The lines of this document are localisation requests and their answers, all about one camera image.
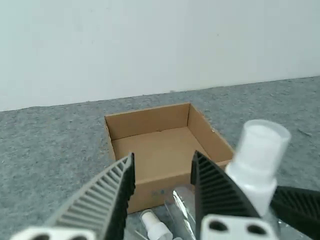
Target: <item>small spray bottle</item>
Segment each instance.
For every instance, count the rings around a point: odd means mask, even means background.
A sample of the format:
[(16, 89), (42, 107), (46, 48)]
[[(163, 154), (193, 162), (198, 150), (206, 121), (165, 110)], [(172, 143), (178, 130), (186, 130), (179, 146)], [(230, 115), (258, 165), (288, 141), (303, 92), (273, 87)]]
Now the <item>small spray bottle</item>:
[(236, 153), (226, 166), (225, 172), (262, 217), (268, 213), (277, 187), (276, 172), (290, 139), (290, 132), (278, 123), (247, 121)]

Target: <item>clear plastic bottle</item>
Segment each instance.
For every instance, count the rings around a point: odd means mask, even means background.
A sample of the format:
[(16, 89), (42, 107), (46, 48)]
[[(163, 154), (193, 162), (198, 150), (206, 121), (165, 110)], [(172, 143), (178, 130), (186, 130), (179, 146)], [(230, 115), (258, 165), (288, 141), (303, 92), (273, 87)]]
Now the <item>clear plastic bottle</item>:
[(183, 240), (196, 240), (196, 208), (192, 185), (181, 185), (168, 191), (164, 205), (168, 210), (177, 237)]

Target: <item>screw hole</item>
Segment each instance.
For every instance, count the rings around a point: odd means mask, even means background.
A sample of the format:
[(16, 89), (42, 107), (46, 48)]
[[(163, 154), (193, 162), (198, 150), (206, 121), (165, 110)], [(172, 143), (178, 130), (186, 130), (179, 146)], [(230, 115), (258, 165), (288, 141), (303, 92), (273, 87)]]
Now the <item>screw hole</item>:
[(212, 229), (212, 230), (219, 231), (219, 232), (224, 232), (224, 231), (228, 230), (227, 226), (224, 225), (220, 221), (212, 221), (212, 222), (210, 222), (209, 228)]
[(48, 234), (41, 234), (32, 238), (32, 240), (49, 240), (50, 237)]
[(267, 234), (267, 232), (262, 227), (260, 227), (258, 225), (254, 225), (254, 224), (249, 225), (247, 227), (247, 230), (249, 233), (257, 234), (257, 235), (266, 235)]
[(75, 236), (71, 238), (70, 240), (88, 240), (85, 236)]

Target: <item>cardboard box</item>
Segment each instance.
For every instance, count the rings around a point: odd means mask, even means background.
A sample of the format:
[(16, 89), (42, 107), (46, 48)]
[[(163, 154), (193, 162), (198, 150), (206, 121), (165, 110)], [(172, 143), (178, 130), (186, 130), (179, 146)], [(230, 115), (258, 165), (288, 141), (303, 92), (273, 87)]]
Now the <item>cardboard box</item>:
[(133, 152), (135, 192), (128, 212), (164, 204), (166, 190), (190, 183), (195, 150), (224, 168), (233, 156), (229, 144), (190, 103), (106, 115), (109, 154)]

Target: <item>white spray bottle cap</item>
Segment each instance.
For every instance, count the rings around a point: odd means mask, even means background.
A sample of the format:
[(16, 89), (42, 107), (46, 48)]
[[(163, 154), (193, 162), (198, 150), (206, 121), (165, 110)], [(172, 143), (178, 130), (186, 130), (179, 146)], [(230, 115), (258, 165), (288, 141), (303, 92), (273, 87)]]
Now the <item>white spray bottle cap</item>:
[(275, 174), (291, 139), (282, 125), (263, 119), (247, 121), (225, 172), (240, 187), (260, 216), (268, 211), (277, 187)]
[(173, 239), (173, 234), (170, 232), (167, 226), (157, 218), (151, 209), (143, 211), (140, 218), (150, 240)]

